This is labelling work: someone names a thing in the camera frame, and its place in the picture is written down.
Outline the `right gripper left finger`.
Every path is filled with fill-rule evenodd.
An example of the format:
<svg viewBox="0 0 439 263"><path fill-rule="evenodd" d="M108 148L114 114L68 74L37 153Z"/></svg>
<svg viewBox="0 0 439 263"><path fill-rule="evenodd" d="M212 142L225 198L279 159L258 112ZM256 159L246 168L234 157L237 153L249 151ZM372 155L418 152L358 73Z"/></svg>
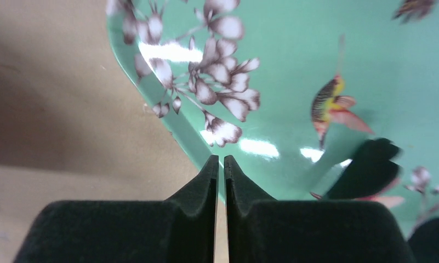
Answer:
<svg viewBox="0 0 439 263"><path fill-rule="evenodd" d="M15 262L213 262L219 158L163 201L55 201Z"/></svg>

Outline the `green floral tray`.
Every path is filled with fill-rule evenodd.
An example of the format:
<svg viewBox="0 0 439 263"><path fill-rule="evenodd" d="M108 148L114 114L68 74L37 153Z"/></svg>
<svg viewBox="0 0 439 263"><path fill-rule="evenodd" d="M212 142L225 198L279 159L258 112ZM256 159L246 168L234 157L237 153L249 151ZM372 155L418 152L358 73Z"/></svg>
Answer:
<svg viewBox="0 0 439 263"><path fill-rule="evenodd" d="M439 1L108 1L123 71L201 167L234 156L277 199L336 198L368 139L400 148L374 197L439 217Z"/></svg>

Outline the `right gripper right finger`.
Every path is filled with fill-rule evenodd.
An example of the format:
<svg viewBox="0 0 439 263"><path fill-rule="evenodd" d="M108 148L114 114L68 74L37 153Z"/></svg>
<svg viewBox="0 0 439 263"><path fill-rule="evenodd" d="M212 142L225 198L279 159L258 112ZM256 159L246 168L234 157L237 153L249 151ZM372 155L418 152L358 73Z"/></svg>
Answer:
<svg viewBox="0 0 439 263"><path fill-rule="evenodd" d="M278 201L224 159L230 262L415 262L377 202Z"/></svg>

